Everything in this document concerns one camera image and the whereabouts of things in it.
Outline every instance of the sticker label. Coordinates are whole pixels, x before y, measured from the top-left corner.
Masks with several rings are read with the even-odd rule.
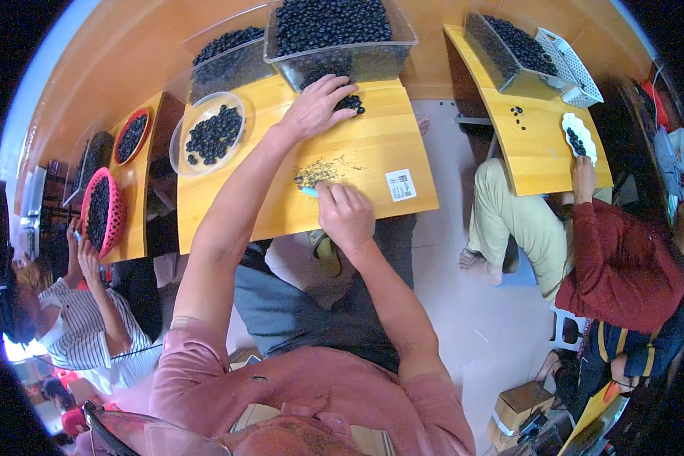
[[[388,188],[390,188],[392,202],[416,196],[416,188],[413,187],[413,180],[410,178],[410,171],[408,169],[387,173],[385,174],[385,180],[388,183]]]

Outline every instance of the blue pen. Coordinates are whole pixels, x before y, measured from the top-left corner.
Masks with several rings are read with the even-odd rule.
[[[76,237],[76,241],[81,242],[81,235],[79,234],[78,231],[74,231],[74,232],[73,232],[73,235]],[[100,270],[100,271],[103,271],[103,270],[104,270],[104,267],[103,267],[103,266],[99,266],[99,270]]]
[[[317,189],[314,189],[312,187],[298,187],[299,190],[301,190],[301,193],[304,193],[305,195],[314,196],[315,198],[319,197],[319,195],[317,195]]]

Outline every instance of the eyeglasses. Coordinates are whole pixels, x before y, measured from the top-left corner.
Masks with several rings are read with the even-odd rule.
[[[153,416],[105,410],[93,401],[84,404],[92,450],[120,456],[232,456],[220,442]]]

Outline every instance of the yellow pants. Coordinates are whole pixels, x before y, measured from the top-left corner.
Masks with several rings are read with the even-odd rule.
[[[599,188],[594,197],[610,204],[612,191]],[[514,196],[504,160],[493,158],[476,170],[468,249],[501,266],[510,233],[527,253],[542,296],[554,303],[573,263],[573,222],[561,222],[540,195]]]

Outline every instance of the orange wall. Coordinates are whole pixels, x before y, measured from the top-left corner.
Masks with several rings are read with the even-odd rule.
[[[58,61],[28,131],[22,168],[65,162],[87,126],[121,120],[190,68],[182,43],[261,0],[102,0]],[[411,98],[453,96],[442,23],[463,23],[479,9],[528,32],[538,26],[569,41],[596,80],[648,76],[651,62],[609,0],[397,0],[420,44],[401,75]],[[476,96],[475,88],[471,95]]]

